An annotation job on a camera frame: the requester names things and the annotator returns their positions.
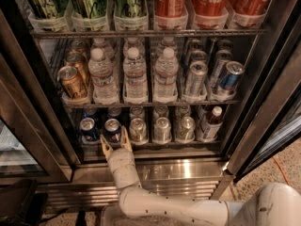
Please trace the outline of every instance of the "floor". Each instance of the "floor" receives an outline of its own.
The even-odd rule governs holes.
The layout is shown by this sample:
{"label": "floor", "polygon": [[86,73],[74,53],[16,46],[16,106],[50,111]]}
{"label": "floor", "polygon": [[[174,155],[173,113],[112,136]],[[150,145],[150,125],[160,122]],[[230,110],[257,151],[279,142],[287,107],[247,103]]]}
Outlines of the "floor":
{"label": "floor", "polygon": [[[230,202],[245,202],[262,186],[270,182],[291,185],[301,194],[301,138],[284,151],[270,158],[257,169],[249,173],[237,184],[231,184],[220,200]],[[63,214],[40,226],[75,226],[77,213]],[[101,212],[86,212],[87,226],[101,225]]]}

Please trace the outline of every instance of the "refrigerator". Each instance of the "refrigerator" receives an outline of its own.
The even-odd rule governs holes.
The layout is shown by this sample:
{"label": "refrigerator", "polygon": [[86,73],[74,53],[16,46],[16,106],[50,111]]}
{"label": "refrigerator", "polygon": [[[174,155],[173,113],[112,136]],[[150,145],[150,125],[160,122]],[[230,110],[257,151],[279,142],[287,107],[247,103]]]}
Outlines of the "refrigerator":
{"label": "refrigerator", "polygon": [[[124,103],[121,94],[120,102],[113,105],[64,103],[57,72],[73,39],[113,38],[120,52],[125,38],[142,38],[149,82],[153,51],[164,36],[175,37],[178,48],[183,47],[184,38],[233,42],[233,56],[245,66],[234,98],[194,103],[178,98],[166,104],[171,122],[176,106],[191,105],[194,111],[198,105],[222,106],[223,124],[217,139],[158,145],[151,139],[149,126],[150,141],[133,145],[141,184],[158,195],[216,200],[232,181],[239,181],[300,137],[300,0],[271,0],[260,28],[217,30],[189,25],[182,30],[154,30],[152,1],[147,4],[149,26],[145,30],[37,32],[28,21],[27,0],[0,1],[1,186],[36,179],[38,192],[49,195],[47,212],[103,208],[118,201],[102,146],[83,144],[79,122],[85,108],[98,108],[105,121],[108,107],[113,106],[122,108],[128,126],[133,104]],[[149,100],[140,105],[150,124],[153,108],[161,104],[150,93]]]}

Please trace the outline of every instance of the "orange cable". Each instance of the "orange cable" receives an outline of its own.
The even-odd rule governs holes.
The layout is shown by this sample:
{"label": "orange cable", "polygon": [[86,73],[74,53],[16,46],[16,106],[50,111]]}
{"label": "orange cable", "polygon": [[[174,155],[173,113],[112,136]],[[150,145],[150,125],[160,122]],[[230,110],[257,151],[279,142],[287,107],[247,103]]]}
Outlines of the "orange cable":
{"label": "orange cable", "polygon": [[274,159],[275,163],[277,164],[278,168],[280,169],[280,171],[281,171],[281,173],[282,173],[282,176],[284,177],[285,182],[287,183],[288,186],[290,186],[291,183],[289,182],[289,179],[288,179],[288,177],[286,176],[286,174],[285,174],[283,168],[281,167],[279,161],[278,161],[276,158],[274,158],[274,157],[273,157],[273,159]]}

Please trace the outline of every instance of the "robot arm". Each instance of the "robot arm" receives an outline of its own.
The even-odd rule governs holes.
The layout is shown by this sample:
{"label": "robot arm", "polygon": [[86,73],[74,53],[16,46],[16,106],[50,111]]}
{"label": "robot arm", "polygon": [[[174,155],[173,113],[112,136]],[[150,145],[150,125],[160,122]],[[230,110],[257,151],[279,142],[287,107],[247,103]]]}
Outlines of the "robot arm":
{"label": "robot arm", "polygon": [[119,191],[120,209],[128,217],[161,216],[185,225],[201,226],[300,225],[301,197],[289,186],[267,185],[245,203],[158,196],[140,184],[124,127],[121,129],[120,149],[113,151],[103,136],[101,143]]}

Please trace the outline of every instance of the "bottle cap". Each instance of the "bottle cap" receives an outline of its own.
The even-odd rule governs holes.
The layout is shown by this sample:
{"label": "bottle cap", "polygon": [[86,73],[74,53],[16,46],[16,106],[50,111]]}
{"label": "bottle cap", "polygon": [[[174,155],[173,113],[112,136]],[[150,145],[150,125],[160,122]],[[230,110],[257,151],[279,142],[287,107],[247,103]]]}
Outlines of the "bottle cap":
{"label": "bottle cap", "polygon": [[105,41],[104,38],[94,38],[93,39],[93,42],[96,42],[96,43],[103,43]]}
{"label": "bottle cap", "polygon": [[222,114],[222,108],[220,106],[215,106],[214,109],[213,109],[213,114],[216,116],[216,117],[219,117],[221,114]]}
{"label": "bottle cap", "polygon": [[173,57],[175,55],[175,51],[172,48],[166,48],[163,51],[164,57]]}
{"label": "bottle cap", "polygon": [[138,39],[139,39],[139,38],[135,38],[135,37],[133,37],[133,38],[128,38],[128,42],[136,42],[136,41],[138,41]]}
{"label": "bottle cap", "polygon": [[165,41],[173,41],[173,37],[163,37],[163,40],[165,40]]}
{"label": "bottle cap", "polygon": [[91,57],[95,58],[96,60],[100,60],[103,58],[103,50],[100,48],[95,48],[91,51]]}
{"label": "bottle cap", "polygon": [[139,50],[135,47],[132,47],[128,50],[128,58],[135,59],[139,57]]}

